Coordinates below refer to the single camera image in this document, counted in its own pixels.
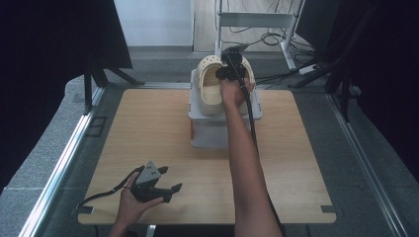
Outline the person's right hand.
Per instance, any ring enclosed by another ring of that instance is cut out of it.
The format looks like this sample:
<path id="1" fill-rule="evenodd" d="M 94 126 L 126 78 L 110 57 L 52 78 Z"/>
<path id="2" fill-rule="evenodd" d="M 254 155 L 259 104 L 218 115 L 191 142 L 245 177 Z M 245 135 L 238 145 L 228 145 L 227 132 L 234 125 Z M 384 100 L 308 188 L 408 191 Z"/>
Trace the person's right hand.
<path id="1" fill-rule="evenodd" d="M 238 81 L 228 81 L 226 79 L 220 81 L 220 95 L 222 104 L 226 111 L 230 109 L 238 109 L 245 102 L 245 94 L 242 89 L 248 92 L 254 89 L 254 84 L 248 78 L 244 79 L 242 87 Z"/>

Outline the black tripod stand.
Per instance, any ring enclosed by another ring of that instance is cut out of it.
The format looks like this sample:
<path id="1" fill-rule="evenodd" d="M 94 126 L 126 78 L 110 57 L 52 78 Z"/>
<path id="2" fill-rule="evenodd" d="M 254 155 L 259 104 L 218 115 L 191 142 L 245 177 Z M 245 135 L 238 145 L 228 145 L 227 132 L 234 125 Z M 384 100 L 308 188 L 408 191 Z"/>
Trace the black tripod stand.
<path id="1" fill-rule="evenodd" d="M 121 69 L 111 67 L 110 71 L 118 75 L 120 78 L 127 81 L 132 85 L 144 85 L 144 82 L 139 81 L 131 77 L 130 75 L 123 72 Z M 93 109 L 93 93 L 92 93 L 92 82 L 99 88 L 106 88 L 109 80 L 105 74 L 105 69 L 100 67 L 93 60 L 89 60 L 85 67 L 84 78 L 84 114 L 88 115 Z"/>
<path id="2" fill-rule="evenodd" d="M 349 121 L 348 107 L 349 100 L 353 98 L 350 93 L 350 78 L 349 78 L 349 67 L 348 59 L 351 52 L 343 50 L 342 53 L 327 66 L 317 69 L 313 74 L 294 84 L 290 84 L 290 88 L 301 88 L 309 83 L 319 79 L 326 74 L 330 74 L 330 78 L 324 85 L 324 91 L 327 94 L 334 93 L 338 88 L 341 88 L 340 101 L 339 101 L 339 112 L 345 121 Z"/>

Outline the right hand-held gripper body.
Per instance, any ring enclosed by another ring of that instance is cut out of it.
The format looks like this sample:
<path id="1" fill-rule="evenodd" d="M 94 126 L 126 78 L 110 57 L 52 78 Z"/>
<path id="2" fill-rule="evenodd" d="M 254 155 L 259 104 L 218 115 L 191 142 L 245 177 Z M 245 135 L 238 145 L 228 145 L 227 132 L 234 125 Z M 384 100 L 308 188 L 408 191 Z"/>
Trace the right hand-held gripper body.
<path id="1" fill-rule="evenodd" d="M 221 54 L 221 61 L 225 63 L 225 66 L 223 67 L 228 70 L 227 80 L 238 80 L 244 78 L 245 68 L 242 65 L 243 56 L 241 52 L 247 47 L 247 44 L 230 46 Z"/>

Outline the person's left hand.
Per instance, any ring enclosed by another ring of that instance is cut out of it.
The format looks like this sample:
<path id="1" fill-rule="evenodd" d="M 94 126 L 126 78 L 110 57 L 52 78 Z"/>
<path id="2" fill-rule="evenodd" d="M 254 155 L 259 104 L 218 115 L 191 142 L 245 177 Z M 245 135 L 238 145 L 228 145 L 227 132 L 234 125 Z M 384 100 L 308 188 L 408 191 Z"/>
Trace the person's left hand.
<path id="1" fill-rule="evenodd" d="M 147 210 L 163 202 L 162 197 L 142 202 L 131 193 L 131 186 L 136 180 L 138 172 L 135 172 L 127 181 L 120 197 L 119 211 L 116 224 L 119 226 L 130 226 L 134 224 Z"/>

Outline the grey two-tier shoe rack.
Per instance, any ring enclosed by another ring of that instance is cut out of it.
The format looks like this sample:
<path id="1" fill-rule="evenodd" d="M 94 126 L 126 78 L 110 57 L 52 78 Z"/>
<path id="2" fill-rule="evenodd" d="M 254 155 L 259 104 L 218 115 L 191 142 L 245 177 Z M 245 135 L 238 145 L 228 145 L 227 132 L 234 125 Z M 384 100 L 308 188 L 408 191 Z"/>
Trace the grey two-tier shoe rack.
<path id="1" fill-rule="evenodd" d="M 207 116 L 201 112 L 197 70 L 191 72 L 189 118 L 191 120 L 191 144 L 195 148 L 224 149 L 228 147 L 225 114 Z"/>

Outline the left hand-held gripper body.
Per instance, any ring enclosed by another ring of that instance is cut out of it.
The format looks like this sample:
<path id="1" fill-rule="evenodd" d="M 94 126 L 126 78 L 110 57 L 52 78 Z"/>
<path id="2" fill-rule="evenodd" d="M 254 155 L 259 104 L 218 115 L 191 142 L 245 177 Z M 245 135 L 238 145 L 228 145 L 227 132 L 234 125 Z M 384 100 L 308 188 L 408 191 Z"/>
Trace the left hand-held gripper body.
<path id="1" fill-rule="evenodd" d="M 132 184 L 130 190 L 134 197 L 142 202 L 147 202 L 155 198 L 163 198 L 164 202 L 169 202 L 172 197 L 170 189 L 158 189 L 155 187 L 161 174 L 152 161 L 148 161 L 145 166 L 139 169 L 139 175 Z"/>

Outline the aluminium floor rail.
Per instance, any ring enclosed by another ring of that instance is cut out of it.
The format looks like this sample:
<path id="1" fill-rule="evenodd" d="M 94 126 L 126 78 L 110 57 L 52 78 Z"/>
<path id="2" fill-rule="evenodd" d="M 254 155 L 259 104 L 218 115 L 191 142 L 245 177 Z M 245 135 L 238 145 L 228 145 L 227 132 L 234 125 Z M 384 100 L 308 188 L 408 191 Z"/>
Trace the aluminium floor rail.
<path id="1" fill-rule="evenodd" d="M 103 88 L 68 88 L 57 112 L 16 174 L 9 190 L 21 196 L 19 233 L 35 237 L 81 144 Z"/>
<path id="2" fill-rule="evenodd" d="M 390 200 L 387 191 L 374 170 L 369 157 L 367 156 L 364 148 L 362 147 L 360 140 L 358 139 L 355 131 L 351 125 L 345 120 L 340 113 L 340 107 L 337 100 L 333 95 L 326 94 L 326 98 L 329 101 L 332 111 L 337 119 L 354 156 L 360 166 L 360 169 L 374 195 L 377 205 L 392 233 L 393 237 L 411 237 L 406 226 L 404 225 L 398 211 L 394 204 Z"/>

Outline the white metal stand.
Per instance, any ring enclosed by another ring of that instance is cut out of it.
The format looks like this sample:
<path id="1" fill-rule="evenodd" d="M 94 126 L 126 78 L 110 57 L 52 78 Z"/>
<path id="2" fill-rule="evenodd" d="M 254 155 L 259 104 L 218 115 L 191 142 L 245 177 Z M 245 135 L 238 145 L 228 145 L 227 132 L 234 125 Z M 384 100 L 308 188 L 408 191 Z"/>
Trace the white metal stand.
<path id="1" fill-rule="evenodd" d="M 282 53 L 290 71 L 296 71 L 289 52 L 291 39 L 296 29 L 304 0 L 300 0 L 294 13 L 238 13 L 224 12 L 222 0 L 215 3 L 216 40 L 214 54 L 221 56 L 221 30 L 223 27 L 286 29 L 286 39 L 280 43 Z"/>

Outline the black curtain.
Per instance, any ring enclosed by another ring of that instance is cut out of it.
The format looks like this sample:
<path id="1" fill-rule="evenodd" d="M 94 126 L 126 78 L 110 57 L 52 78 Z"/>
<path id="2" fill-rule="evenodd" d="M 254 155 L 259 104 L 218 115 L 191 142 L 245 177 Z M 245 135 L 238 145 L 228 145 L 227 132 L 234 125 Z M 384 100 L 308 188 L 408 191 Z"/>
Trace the black curtain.
<path id="1" fill-rule="evenodd" d="M 131 67 L 115 0 L 0 0 L 0 194 L 90 63 Z"/>
<path id="2" fill-rule="evenodd" d="M 419 183 L 419 0 L 337 1 L 325 90 L 361 89 L 358 106 Z"/>

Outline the white power strip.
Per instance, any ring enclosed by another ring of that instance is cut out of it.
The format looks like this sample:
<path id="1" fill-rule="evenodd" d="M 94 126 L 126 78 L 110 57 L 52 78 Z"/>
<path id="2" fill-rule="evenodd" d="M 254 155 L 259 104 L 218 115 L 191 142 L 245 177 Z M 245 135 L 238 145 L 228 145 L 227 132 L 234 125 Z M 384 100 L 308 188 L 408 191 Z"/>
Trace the white power strip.
<path id="1" fill-rule="evenodd" d="M 300 75 L 307 75 L 307 74 L 313 73 L 314 71 L 318 69 L 319 69 L 319 66 L 317 64 L 311 64 L 311 65 L 300 68 L 298 73 Z"/>

